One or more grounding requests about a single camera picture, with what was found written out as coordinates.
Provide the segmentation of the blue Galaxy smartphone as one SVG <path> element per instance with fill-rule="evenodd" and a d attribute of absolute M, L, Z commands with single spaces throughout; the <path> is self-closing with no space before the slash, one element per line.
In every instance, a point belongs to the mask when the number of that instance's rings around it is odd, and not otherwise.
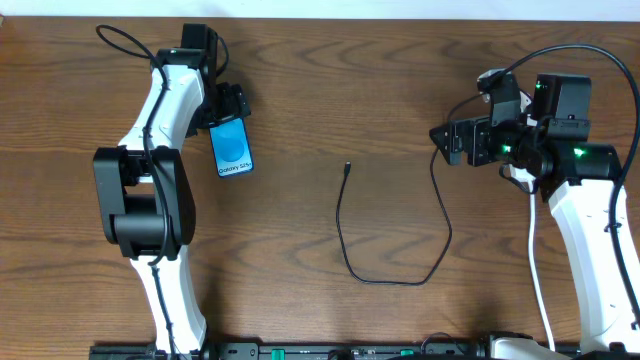
<path fill-rule="evenodd" d="M 219 177 L 236 176 L 254 169 L 243 118 L 211 128 L 210 138 Z"/>

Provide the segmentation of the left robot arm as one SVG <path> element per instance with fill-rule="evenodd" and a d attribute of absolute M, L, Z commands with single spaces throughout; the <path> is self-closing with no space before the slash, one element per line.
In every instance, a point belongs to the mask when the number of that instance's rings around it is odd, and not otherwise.
<path fill-rule="evenodd" d="M 220 81 L 229 50 L 208 25 L 185 24 L 179 46 L 157 52 L 133 43 L 133 56 L 150 64 L 151 87 L 128 133 L 93 158 L 104 234 L 144 287 L 156 327 L 146 358 L 214 359 L 190 270 L 196 204 L 182 152 L 204 131 L 219 177 L 251 172 L 251 110 L 240 85 Z"/>

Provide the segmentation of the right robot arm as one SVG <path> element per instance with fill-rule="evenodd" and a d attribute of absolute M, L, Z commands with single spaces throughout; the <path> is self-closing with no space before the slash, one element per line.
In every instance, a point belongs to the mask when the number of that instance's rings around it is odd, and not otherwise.
<path fill-rule="evenodd" d="M 636 359 L 639 322 L 619 273 L 639 283 L 626 194 L 614 189 L 622 172 L 613 146 L 591 143 L 591 81 L 540 74 L 534 95 L 514 75 L 486 94 L 488 115 L 450 120 L 429 136 L 446 162 L 461 156 L 478 167 L 498 162 L 532 175 L 529 193 L 550 207 L 567 250 L 578 297 L 583 359 Z"/>

